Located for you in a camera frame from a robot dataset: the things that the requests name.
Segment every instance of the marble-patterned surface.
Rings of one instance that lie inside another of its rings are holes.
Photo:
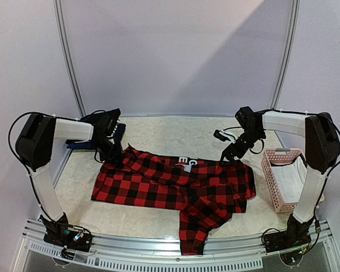
[[[213,137],[215,129],[237,126],[234,118],[223,117],[127,117],[122,140],[124,149],[130,143],[138,150],[159,155],[188,156],[219,160],[229,142]],[[233,132],[240,134],[241,129]],[[265,148],[281,147],[277,136],[267,132]],[[260,150],[258,142],[254,148]],[[101,164],[93,160],[94,152],[74,151],[58,182],[58,200],[69,222],[92,232],[148,238],[178,237],[179,212],[146,207],[115,205],[91,201],[91,194]],[[285,228],[288,214],[276,214],[261,167],[262,153],[247,154],[242,161],[253,168],[257,196],[248,201],[245,214],[233,218],[210,237],[230,237],[260,233],[267,228]]]

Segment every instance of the plaid shirt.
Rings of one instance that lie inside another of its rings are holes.
[[[251,167],[157,156],[128,147],[117,164],[104,163],[92,200],[180,210],[181,253],[203,254],[208,233],[244,213],[256,195]]]

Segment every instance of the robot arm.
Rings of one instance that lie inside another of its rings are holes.
[[[83,251],[88,251],[91,245],[89,231],[85,233],[84,228],[69,225],[58,202],[49,173],[53,141],[90,141],[99,150],[102,160],[112,158],[113,144],[109,136],[113,134],[119,116],[119,109],[91,114],[78,121],[40,113],[29,116],[15,149],[30,172],[33,191],[43,211],[41,220],[47,230],[44,241]]]
[[[235,117],[244,132],[222,152],[221,161],[226,158],[234,163],[241,159],[256,141],[266,138],[265,130],[305,138],[307,175],[299,203],[290,215],[284,233],[265,236],[266,249],[268,252],[281,250],[295,246],[297,241],[303,241],[305,237],[309,239],[308,228],[314,220],[315,207],[324,189],[326,175],[340,154],[340,142],[330,115],[304,115],[273,110],[253,112],[249,107],[243,107]]]

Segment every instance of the plastic laundry basket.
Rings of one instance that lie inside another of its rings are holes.
[[[272,171],[271,163],[275,165],[291,164],[299,155],[304,156],[302,150],[298,148],[273,148],[266,149],[263,153],[262,169],[266,177],[276,213],[292,212],[298,202],[285,203],[283,201],[277,180]],[[322,195],[320,201],[324,201],[324,199],[324,195]]]

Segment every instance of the white wall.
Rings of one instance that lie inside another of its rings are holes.
[[[292,0],[65,0],[88,113],[234,114],[269,107]]]
[[[38,213],[26,172],[9,152],[6,140],[13,120],[31,110],[79,116],[53,1],[0,1],[0,272],[9,271],[25,222]],[[63,142],[58,143],[53,173],[64,154]]]
[[[301,1],[295,42],[278,108],[330,112],[340,129],[340,0]],[[303,146],[281,135],[288,147]],[[326,186],[321,214],[340,252],[340,166]]]

